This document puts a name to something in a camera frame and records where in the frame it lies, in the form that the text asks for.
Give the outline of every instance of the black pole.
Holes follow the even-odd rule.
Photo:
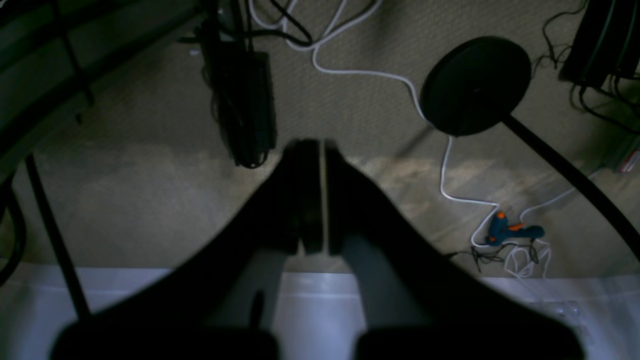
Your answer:
[[[575,168],[567,159],[562,157],[551,146],[547,145],[541,138],[536,136],[531,130],[522,125],[510,114],[500,113],[503,124],[513,131],[514,134],[524,141],[533,151],[537,152],[544,160],[553,166],[565,179],[567,179],[580,193],[594,205],[604,216],[614,229],[627,243],[631,251],[640,260],[640,234],[634,226],[627,220],[626,216],[616,207],[609,198],[595,186],[588,177]]]
[[[49,241],[51,241],[51,246],[53,247],[53,252],[56,255],[58,264],[62,269],[62,274],[65,277],[65,282],[67,283],[71,300],[74,303],[78,320],[87,320],[91,317],[91,311],[89,311],[89,306],[84,298],[80,280],[78,280],[74,264],[71,262],[71,257],[67,252],[65,242],[62,240],[62,235],[60,234],[60,230],[56,224],[56,219],[53,217],[53,211],[51,211],[49,201],[47,200],[47,194],[45,194],[44,188],[42,187],[40,175],[38,175],[38,169],[36,168],[36,162],[33,159],[33,154],[27,156],[25,163],[27,165],[27,172],[29,173],[29,180],[31,181],[31,187],[33,188],[33,194],[36,197],[38,209],[40,209],[42,222],[47,229]]]

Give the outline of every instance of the black round base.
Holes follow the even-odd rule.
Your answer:
[[[476,38],[453,49],[433,68],[422,87],[420,106],[438,130],[473,135],[500,121],[495,109],[511,113],[530,80],[531,62],[519,45],[497,37]],[[491,105],[483,105],[478,93]]]

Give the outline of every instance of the white cable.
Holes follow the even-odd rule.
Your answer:
[[[489,245],[480,245],[480,244],[476,243],[476,235],[484,227],[484,225],[487,223],[487,221],[489,221],[489,219],[491,219],[491,217],[496,213],[496,211],[498,211],[498,209],[500,208],[500,204],[498,204],[496,202],[490,202],[490,201],[484,201],[484,200],[472,200],[472,199],[462,199],[462,198],[459,198],[459,197],[453,197],[453,196],[450,196],[449,194],[447,194],[447,192],[444,191],[444,179],[445,179],[445,173],[447,171],[447,162],[449,161],[449,153],[451,152],[451,144],[452,143],[453,143],[453,136],[449,135],[449,142],[447,142],[447,150],[445,150],[444,158],[442,159],[442,171],[440,172],[440,192],[442,193],[442,196],[446,197],[449,200],[453,200],[453,201],[456,201],[456,202],[466,202],[466,203],[469,203],[469,204],[480,204],[480,205],[493,206],[493,209],[491,210],[489,215],[487,215],[484,218],[484,220],[480,223],[480,226],[478,226],[476,231],[474,231],[474,233],[471,234],[471,244],[473,246],[475,246],[475,247],[489,247]]]
[[[273,23],[273,24],[266,24],[264,22],[262,22],[255,13],[255,6],[254,6],[254,2],[255,0],[250,0],[249,1],[249,11],[251,13],[252,18],[254,19],[254,21],[264,27],[264,28],[268,28],[268,29],[276,29],[276,28],[281,28],[283,32],[287,31],[287,25],[288,25],[288,21],[286,18],[281,18],[280,20],[278,20],[277,22]],[[287,11],[289,13],[291,13],[291,10],[295,7],[297,0],[291,0],[291,2],[289,3],[289,5],[287,6]],[[420,117],[423,120],[426,120],[426,117],[424,116],[424,114],[422,113],[422,109],[420,108],[420,102],[418,101],[418,95],[417,95],[417,91],[415,89],[415,86],[413,85],[413,83],[403,77],[403,76],[399,76],[399,75],[395,75],[395,74],[389,74],[388,72],[382,72],[382,71],[373,71],[373,70],[339,70],[339,69],[327,69],[326,67],[322,67],[320,66],[320,64],[318,64],[317,62],[317,53],[318,50],[320,50],[320,47],[322,45],[324,45],[325,43],[327,43],[328,41],[330,41],[331,39],[335,38],[336,36],[338,36],[339,34],[343,33],[345,30],[352,28],[353,26],[356,26],[357,24],[363,22],[364,20],[368,19],[371,15],[373,15],[374,12],[376,12],[376,10],[380,7],[380,5],[382,5],[383,0],[375,0],[375,2],[366,10],[364,11],[362,14],[358,15],[357,17],[355,17],[354,19],[347,21],[346,23],[344,23],[343,25],[339,26],[337,29],[333,29],[333,27],[336,25],[336,23],[338,22],[340,15],[342,14],[342,11],[344,10],[346,4],[347,4],[347,0],[342,0],[340,2],[340,6],[338,7],[338,10],[335,12],[335,14],[333,15],[333,18],[331,19],[331,22],[329,23],[329,26],[327,26],[327,29],[324,31],[322,37],[315,41],[312,45],[310,46],[298,46],[293,44],[292,42],[286,40],[287,45],[289,45],[289,47],[295,51],[313,51],[312,53],[312,63],[314,65],[314,67],[320,71],[320,72],[324,72],[325,74],[334,74],[334,75],[372,75],[372,76],[381,76],[383,78],[390,78],[390,79],[395,79],[398,81],[402,81],[408,88],[409,91],[411,92],[411,97],[413,100],[413,104],[415,105],[415,109],[418,111],[418,115],[420,115]]]
[[[599,173],[601,173],[601,171],[602,171],[602,170],[604,170],[604,168],[600,168],[600,169],[598,169],[598,170],[596,170],[596,171],[592,172],[592,173],[591,173],[591,175],[589,175],[588,177],[589,177],[590,179],[592,179],[592,178],[594,178],[596,175],[598,175]],[[563,197],[565,197],[565,196],[567,196],[567,195],[571,194],[571,193],[572,193],[572,192],[574,192],[574,191],[575,191],[575,188],[570,188],[569,190],[567,190],[567,191],[563,192],[562,194],[560,194],[560,195],[558,195],[558,196],[554,197],[554,198],[553,198],[553,199],[551,199],[551,200],[548,200],[548,201],[546,201],[546,202],[543,202],[543,203],[542,203],[542,204],[540,204],[540,205],[535,205],[535,206],[531,206],[530,208],[524,209],[524,210],[520,213],[520,223],[521,223],[521,224],[524,224],[524,216],[525,216],[526,214],[528,214],[529,212],[531,212],[531,211],[533,211],[533,210],[535,210],[535,209],[540,209],[540,208],[542,208],[542,207],[544,207],[544,206],[547,206],[547,205],[551,205],[551,204],[553,204],[554,202],[556,202],[556,201],[558,201],[558,200],[562,199]]]

